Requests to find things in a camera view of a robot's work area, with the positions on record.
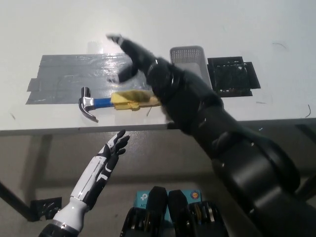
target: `white robotic hand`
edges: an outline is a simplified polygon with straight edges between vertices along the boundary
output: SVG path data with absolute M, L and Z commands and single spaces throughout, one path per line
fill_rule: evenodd
M 124 134 L 125 130 L 116 134 L 92 158 L 72 191 L 69 204 L 61 209 L 54 216 L 52 224 L 48 225 L 55 234 L 42 236 L 60 236 L 57 233 L 64 236 L 67 233 L 66 236 L 73 237 L 81 232 L 85 213 L 94 207 L 119 160 L 119 155 L 125 153 L 123 148 L 127 145 L 129 136 L 123 137 Z

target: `robotic hand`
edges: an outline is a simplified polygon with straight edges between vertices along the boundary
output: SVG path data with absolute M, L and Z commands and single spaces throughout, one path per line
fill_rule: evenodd
M 119 155 L 125 153 L 129 136 L 122 130 L 112 137 L 92 158 L 70 195 L 69 203 L 47 225 L 40 237 L 76 237 L 83 228 L 83 219 L 90 211 L 115 168 Z
M 214 172 L 258 229 L 274 237 L 316 236 L 316 210 L 296 196 L 299 172 L 276 143 L 241 126 L 195 74 L 120 35 L 107 37 L 132 60 L 124 74 L 132 77 L 136 69 L 145 74 L 175 125 L 205 150 Z

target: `gray floor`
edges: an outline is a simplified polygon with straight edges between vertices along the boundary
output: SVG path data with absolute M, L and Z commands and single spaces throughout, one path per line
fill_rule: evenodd
M 260 132 L 286 150 L 304 177 L 316 171 L 316 146 L 295 127 L 264 127 Z M 208 157 L 192 138 L 177 130 L 129 134 L 127 152 L 121 156 L 94 209 L 86 214 L 81 236 L 119 236 L 136 191 L 154 185 L 201 189 L 203 198 L 213 200 L 222 210 L 231 236 L 260 236 L 214 176 Z M 65 205 L 91 157 L 112 135 L 55 135 L 51 146 L 49 136 L 0 137 L 0 180 L 27 203 L 63 197 Z M 28 223 L 2 200 L 0 210 L 1 236 L 37 236 L 49 223 Z

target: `hammer head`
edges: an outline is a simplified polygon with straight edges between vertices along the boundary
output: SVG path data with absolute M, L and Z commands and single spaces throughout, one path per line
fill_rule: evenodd
M 93 98 L 91 98 L 90 89 L 88 87 L 81 88 L 81 98 L 79 99 L 79 109 L 83 115 L 88 119 L 99 122 L 95 116 L 89 113 L 90 110 L 94 110 Z

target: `black device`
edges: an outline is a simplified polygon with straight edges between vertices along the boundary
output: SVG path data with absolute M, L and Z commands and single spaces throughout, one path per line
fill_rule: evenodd
M 252 96 L 251 89 L 260 88 L 252 62 L 242 57 L 208 58 L 212 88 L 220 97 Z
M 168 207 L 176 237 L 228 237 L 223 218 L 210 201 L 188 204 L 181 190 L 173 190 Z
M 161 237 L 167 204 L 166 189 L 154 186 L 148 194 L 146 209 L 130 209 L 120 237 Z
M 176 126 L 205 150 L 214 172 L 263 234 L 316 236 L 316 210 L 296 197 L 300 175 L 276 143 L 241 126 L 195 74 L 121 36 L 108 38 L 131 58 L 131 68 L 145 74 Z

